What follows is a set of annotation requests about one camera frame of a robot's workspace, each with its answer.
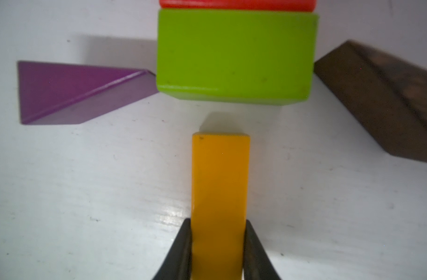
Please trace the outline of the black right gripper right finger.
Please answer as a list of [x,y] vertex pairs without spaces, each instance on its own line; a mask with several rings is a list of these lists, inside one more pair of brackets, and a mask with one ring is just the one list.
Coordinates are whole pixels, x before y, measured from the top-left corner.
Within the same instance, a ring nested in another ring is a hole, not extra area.
[[281,280],[249,220],[244,234],[243,272],[245,280]]

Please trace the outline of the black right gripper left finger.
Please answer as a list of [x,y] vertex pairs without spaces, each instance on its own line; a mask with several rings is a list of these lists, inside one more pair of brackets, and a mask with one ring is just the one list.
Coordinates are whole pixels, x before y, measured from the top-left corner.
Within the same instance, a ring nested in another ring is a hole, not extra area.
[[153,280],[190,280],[192,255],[191,219],[183,221],[180,230]]

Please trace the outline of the yellow long block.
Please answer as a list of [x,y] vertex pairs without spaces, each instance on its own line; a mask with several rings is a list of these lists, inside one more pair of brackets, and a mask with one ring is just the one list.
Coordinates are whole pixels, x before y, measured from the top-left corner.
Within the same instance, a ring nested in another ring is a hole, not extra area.
[[239,280],[250,160],[246,134],[192,138],[191,233],[194,280]]

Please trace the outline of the green rectangular block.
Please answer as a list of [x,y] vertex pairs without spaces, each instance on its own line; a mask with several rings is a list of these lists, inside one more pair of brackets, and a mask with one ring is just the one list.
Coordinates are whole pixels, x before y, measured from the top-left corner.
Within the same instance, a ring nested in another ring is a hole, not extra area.
[[161,9],[157,88],[183,100],[305,101],[318,22],[311,12]]

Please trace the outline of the brown triangle block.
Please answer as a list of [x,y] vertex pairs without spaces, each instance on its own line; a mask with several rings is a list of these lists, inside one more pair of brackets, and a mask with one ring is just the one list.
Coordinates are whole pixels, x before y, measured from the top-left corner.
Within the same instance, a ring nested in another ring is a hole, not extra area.
[[314,73],[383,150],[427,163],[427,69],[348,40]]

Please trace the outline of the red rectangular block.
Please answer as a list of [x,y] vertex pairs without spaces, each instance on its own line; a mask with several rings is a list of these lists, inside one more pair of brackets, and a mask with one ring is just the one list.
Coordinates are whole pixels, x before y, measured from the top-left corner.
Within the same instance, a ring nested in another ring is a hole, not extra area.
[[313,12],[316,0],[160,0],[162,8]]

